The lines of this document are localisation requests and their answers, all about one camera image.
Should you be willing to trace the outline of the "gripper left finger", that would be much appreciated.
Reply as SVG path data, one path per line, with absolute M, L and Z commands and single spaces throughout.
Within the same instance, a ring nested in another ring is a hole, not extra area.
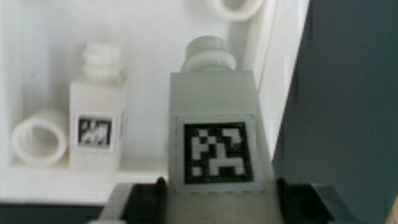
M 88 224 L 166 224 L 168 181 L 116 185 L 100 216 Z

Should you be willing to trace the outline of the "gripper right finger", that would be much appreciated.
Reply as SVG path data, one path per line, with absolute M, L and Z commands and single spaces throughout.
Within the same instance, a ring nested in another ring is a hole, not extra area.
M 285 224 L 363 224 L 331 185 L 278 179 Z

